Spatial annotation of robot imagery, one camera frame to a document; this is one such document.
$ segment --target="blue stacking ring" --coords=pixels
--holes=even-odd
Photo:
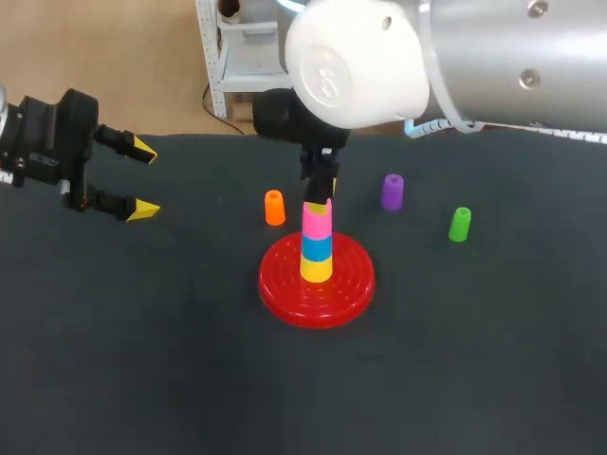
[[[321,263],[331,257],[333,236],[329,235],[326,239],[311,240],[302,236],[302,256],[313,263]]]

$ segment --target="robot logo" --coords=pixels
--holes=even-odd
[[[300,74],[307,93],[326,107],[340,106],[352,87],[348,66],[329,47],[307,49],[301,59]]]

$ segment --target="pink stacking ring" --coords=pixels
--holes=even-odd
[[[331,199],[326,201],[326,215],[318,215],[303,204],[302,235],[310,240],[324,240],[333,233]]]

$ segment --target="black cable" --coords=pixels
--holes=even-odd
[[[218,116],[216,116],[213,112],[211,112],[209,110],[209,108],[207,107],[207,103],[205,102],[205,99],[207,98],[207,95],[209,94],[209,89],[211,88],[211,85],[208,83],[207,84],[207,88],[205,88],[205,92],[202,94],[202,107],[204,107],[205,111],[207,111],[207,113],[213,117],[216,120],[221,121],[224,125],[228,125],[232,130],[238,132],[238,134],[240,134],[240,136],[245,136],[245,132],[243,130],[241,130],[240,128],[238,128],[237,126],[232,125],[231,123],[219,118]]]

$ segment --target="red base plate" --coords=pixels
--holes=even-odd
[[[300,275],[302,234],[287,235],[264,256],[259,292],[267,308],[289,324],[309,329],[343,325],[371,303],[376,278],[371,258],[354,239],[333,234],[333,276],[307,282]]]

